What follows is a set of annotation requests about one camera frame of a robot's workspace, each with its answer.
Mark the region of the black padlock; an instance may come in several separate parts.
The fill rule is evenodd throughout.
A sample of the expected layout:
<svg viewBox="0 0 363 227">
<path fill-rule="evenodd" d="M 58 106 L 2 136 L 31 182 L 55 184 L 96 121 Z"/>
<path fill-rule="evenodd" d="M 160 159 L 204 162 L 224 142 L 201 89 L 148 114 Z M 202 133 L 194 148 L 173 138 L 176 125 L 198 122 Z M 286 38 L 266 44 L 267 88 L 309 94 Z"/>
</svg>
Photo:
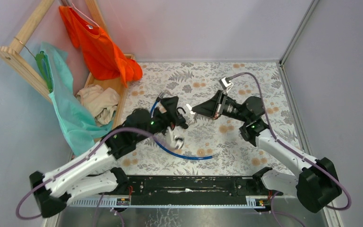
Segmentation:
<svg viewBox="0 0 363 227">
<path fill-rule="evenodd" d="M 182 107 L 176 108 L 176 116 L 177 116 L 177 126 L 181 127 L 182 129 L 188 129 L 187 121 L 184 117 L 186 111 Z"/>
</svg>

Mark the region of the brass padlock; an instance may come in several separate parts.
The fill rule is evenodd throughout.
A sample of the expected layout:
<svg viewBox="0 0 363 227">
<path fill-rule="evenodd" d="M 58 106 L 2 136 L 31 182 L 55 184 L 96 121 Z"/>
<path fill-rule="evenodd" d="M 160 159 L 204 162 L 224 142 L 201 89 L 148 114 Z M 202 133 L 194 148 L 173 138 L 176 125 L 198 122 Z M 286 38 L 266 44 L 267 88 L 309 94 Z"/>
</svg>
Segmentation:
<svg viewBox="0 0 363 227">
<path fill-rule="evenodd" d="M 187 106 L 187 108 L 188 108 L 188 110 L 189 110 L 189 113 L 191 114 L 191 115 L 195 115 L 196 113 L 192 110 L 192 106 L 190 105 L 190 104 L 186 104 L 186 106 Z"/>
</svg>

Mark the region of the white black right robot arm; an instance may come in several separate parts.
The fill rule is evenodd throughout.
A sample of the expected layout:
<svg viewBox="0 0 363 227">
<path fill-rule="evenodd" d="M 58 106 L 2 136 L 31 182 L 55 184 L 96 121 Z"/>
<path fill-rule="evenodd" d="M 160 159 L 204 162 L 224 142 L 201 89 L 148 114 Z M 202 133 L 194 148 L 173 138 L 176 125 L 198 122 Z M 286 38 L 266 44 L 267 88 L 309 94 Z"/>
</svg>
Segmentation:
<svg viewBox="0 0 363 227">
<path fill-rule="evenodd" d="M 239 131 L 242 138 L 272 155 L 291 171 L 289 175 L 270 167 L 263 168 L 255 174 L 258 178 L 252 182 L 256 194 L 280 191 L 296 197 L 312 213 L 317 213 L 342 194 L 331 160 L 326 157 L 317 159 L 276 137 L 271 127 L 262 120 L 266 111 L 261 98 L 250 96 L 239 104 L 224 91 L 218 90 L 211 99 L 190 110 L 213 120 L 226 116 L 241 121 L 243 125 Z"/>
</svg>

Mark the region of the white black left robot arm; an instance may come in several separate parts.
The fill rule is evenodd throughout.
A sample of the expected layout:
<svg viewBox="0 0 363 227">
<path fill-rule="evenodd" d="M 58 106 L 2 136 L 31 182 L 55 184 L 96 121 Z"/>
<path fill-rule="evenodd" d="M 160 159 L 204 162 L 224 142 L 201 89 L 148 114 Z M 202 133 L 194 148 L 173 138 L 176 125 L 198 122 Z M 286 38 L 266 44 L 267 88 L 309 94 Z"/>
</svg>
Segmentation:
<svg viewBox="0 0 363 227">
<path fill-rule="evenodd" d="M 29 179 L 41 216 L 55 216 L 73 201 L 90 195 L 126 192 L 128 177 L 120 167 L 97 176 L 90 174 L 134 151 L 137 144 L 147 138 L 152 138 L 170 151 L 180 149 L 184 139 L 173 133 L 175 127 L 183 124 L 178 116 L 178 101 L 177 96 L 161 99 L 164 112 L 157 109 L 150 113 L 144 108 L 135 109 L 89 151 L 50 172 L 32 173 Z"/>
</svg>

